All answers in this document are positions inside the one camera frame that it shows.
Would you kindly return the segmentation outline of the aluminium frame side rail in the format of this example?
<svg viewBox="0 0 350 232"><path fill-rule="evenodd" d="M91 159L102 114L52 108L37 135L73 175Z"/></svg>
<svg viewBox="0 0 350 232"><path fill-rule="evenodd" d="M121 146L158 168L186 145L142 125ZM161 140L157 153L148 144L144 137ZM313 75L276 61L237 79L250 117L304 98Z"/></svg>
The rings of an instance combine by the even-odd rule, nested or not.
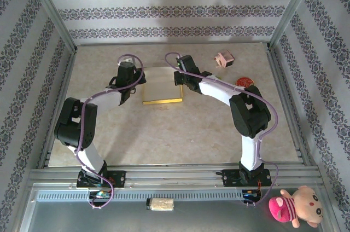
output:
<svg viewBox="0 0 350 232"><path fill-rule="evenodd" d="M38 159L37 164L36 164L36 169L44 168L46 166L46 161L48 160L47 158L50 157L50 153L51 153L52 147L53 147L54 142L55 142L55 136L54 136L55 125L57 123L57 120L58 120L59 115L60 115L60 111L61 111L63 103L65 101L65 97L66 97L66 93L68 90L69 81L71 79L71 74L72 74L76 54L77 54L77 50L72 52L72 54L70 55L70 57L66 63L66 67L65 67L64 73L62 75L60 87L59 87L59 90L58 90L58 93L57 93L57 96L55 99L55 104L54 104L54 107L52 110L52 116L50 118L49 126L48 126L48 129L47 129L45 137L44 137L44 142L43 142L42 148L40 150L39 159Z"/></svg>
<svg viewBox="0 0 350 232"><path fill-rule="evenodd" d="M293 109L293 99L288 94L288 87L283 80L277 58L269 48L267 48L266 53L298 158L305 166L315 166L307 150L307 142L299 129L298 116Z"/></svg>

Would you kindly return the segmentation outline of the white wrapped bundle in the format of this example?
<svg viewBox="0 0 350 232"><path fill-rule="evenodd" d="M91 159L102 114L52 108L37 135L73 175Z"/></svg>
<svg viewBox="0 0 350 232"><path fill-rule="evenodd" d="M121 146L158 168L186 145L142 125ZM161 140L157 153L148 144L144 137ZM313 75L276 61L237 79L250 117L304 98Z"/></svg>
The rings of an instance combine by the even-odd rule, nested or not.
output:
<svg viewBox="0 0 350 232"><path fill-rule="evenodd" d="M170 212L174 210L174 200L169 198L148 198L146 208L151 211Z"/></svg>

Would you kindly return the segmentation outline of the small pink toy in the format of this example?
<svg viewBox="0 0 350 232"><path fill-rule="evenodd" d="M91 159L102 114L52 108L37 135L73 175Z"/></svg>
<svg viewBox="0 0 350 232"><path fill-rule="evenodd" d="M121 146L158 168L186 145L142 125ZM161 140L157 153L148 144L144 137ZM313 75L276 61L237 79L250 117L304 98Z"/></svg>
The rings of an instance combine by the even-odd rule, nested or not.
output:
<svg viewBox="0 0 350 232"><path fill-rule="evenodd" d="M226 68L233 65L235 58L228 50L224 50L217 53L214 60L217 63L217 67Z"/></svg>

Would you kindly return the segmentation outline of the grey metal sheet panel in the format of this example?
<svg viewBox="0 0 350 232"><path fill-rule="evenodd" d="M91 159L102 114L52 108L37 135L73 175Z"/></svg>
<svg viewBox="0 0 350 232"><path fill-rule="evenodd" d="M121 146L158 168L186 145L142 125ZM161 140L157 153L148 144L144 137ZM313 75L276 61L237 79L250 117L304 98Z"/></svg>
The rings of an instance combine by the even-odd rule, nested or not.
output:
<svg viewBox="0 0 350 232"><path fill-rule="evenodd" d="M145 202L110 202L98 210L84 202L38 202L42 190L78 190L35 184L17 232L340 232L326 210L317 228L277 222L267 201L174 201L170 212L151 211Z"/></svg>

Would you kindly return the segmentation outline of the yellow white cardboard box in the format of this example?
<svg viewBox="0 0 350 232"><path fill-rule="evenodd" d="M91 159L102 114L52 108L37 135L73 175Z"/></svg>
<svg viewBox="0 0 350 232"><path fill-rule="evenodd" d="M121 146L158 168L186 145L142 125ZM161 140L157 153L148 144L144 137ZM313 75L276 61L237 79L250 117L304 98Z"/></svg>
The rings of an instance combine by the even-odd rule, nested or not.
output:
<svg viewBox="0 0 350 232"><path fill-rule="evenodd" d="M143 84L144 105L175 103L183 101L182 86L175 86L174 69L171 67L147 67L144 69L146 83Z"/></svg>

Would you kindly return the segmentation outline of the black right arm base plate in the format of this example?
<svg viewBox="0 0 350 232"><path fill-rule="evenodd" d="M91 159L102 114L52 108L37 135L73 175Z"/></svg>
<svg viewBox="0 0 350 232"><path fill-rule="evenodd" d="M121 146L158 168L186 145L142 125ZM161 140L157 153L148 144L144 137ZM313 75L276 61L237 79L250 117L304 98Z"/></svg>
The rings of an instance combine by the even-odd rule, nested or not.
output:
<svg viewBox="0 0 350 232"><path fill-rule="evenodd" d="M263 169L255 177L248 177L248 174L238 169L222 170L223 186L224 187L257 187L260 181L263 187L268 187L272 184L272 179L268 169Z"/></svg>

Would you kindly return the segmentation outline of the thin aluminium frame rail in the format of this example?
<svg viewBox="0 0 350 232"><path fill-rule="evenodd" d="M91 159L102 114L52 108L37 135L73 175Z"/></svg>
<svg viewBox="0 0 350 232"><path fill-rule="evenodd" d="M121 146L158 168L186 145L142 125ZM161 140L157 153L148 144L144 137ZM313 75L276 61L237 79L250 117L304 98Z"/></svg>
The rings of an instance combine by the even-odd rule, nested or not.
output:
<svg viewBox="0 0 350 232"><path fill-rule="evenodd" d="M204 45L204 44L250 44L250 43L262 43L266 45L270 45L269 42L264 41L228 41L228 42L219 42L219 41L208 41L208 42L135 42L135 43L81 43L79 45L76 45L76 47L94 47L94 46L126 46L126 45Z"/></svg>

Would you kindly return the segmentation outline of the red round disc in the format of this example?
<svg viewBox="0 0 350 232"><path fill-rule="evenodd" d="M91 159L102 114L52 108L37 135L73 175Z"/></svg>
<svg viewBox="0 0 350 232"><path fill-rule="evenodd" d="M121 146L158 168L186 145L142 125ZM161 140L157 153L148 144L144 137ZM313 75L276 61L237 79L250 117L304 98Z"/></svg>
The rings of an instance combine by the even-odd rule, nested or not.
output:
<svg viewBox="0 0 350 232"><path fill-rule="evenodd" d="M249 77L240 77L237 79L236 85L244 88L248 88L250 86L254 86L254 81Z"/></svg>

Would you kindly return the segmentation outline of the pink plush pig toy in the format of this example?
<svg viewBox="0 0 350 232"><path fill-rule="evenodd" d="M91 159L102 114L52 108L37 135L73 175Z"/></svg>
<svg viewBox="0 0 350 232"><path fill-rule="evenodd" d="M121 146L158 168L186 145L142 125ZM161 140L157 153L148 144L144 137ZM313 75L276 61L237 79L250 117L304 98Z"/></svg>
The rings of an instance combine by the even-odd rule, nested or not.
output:
<svg viewBox="0 0 350 232"><path fill-rule="evenodd" d="M269 200L269 210L276 221L291 222L294 228L300 226L300 219L309 226L317 228L324 215L318 195L306 185L300 186L292 195L281 189L280 196Z"/></svg>

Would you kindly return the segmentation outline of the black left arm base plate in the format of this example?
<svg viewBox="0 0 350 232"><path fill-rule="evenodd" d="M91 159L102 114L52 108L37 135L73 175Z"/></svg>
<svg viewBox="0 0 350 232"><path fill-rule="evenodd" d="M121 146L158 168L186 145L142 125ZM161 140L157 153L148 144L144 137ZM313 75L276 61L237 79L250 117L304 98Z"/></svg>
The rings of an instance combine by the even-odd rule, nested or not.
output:
<svg viewBox="0 0 350 232"><path fill-rule="evenodd" d="M125 185L126 171L107 171L102 174L109 180L114 188L123 188ZM77 188L108 188L110 185L91 172L81 170L78 174Z"/></svg>

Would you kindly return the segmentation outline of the wide aluminium mounting rail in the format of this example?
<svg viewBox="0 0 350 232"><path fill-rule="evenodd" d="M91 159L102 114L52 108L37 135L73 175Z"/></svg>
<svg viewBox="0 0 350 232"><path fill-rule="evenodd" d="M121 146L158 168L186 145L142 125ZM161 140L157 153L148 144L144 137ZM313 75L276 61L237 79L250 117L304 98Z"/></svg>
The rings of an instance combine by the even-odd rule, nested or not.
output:
<svg viewBox="0 0 350 232"><path fill-rule="evenodd" d="M280 163L279 171L271 165L271 177L278 174L274 187L297 188L301 185L323 187L324 181L316 166L302 163ZM238 169L237 164L173 164L173 165L125 165L110 166L110 170L125 171L124 189L130 190L180 190L180 189L220 189L223 178L216 174L226 169ZM28 181L34 183L61 184L65 189L75 186L80 167L46 167L31 170Z"/></svg>

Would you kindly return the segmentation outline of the aluminium frame post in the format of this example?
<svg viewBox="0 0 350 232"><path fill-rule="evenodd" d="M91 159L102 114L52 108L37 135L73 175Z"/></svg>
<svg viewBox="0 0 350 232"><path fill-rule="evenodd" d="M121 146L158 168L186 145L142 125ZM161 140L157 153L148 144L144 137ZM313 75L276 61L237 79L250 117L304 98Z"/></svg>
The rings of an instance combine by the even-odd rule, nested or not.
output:
<svg viewBox="0 0 350 232"><path fill-rule="evenodd" d="M69 48L76 52L77 46L75 42L72 39L72 36L69 33L69 30L67 29L65 23L63 22L63 19L55 7L53 0L40 0L46 13L48 14L48 17L50 17L55 24L55 27L57 28L60 36L65 41L66 45L69 46Z"/></svg>
<svg viewBox="0 0 350 232"><path fill-rule="evenodd" d="M276 29L275 29L271 39L269 40L269 43L268 43L269 50L273 49L277 45L279 39L281 38L284 30L288 26L290 19L293 17L293 15L296 12L301 1L302 0L290 0L289 1L278 25L276 26Z"/></svg>

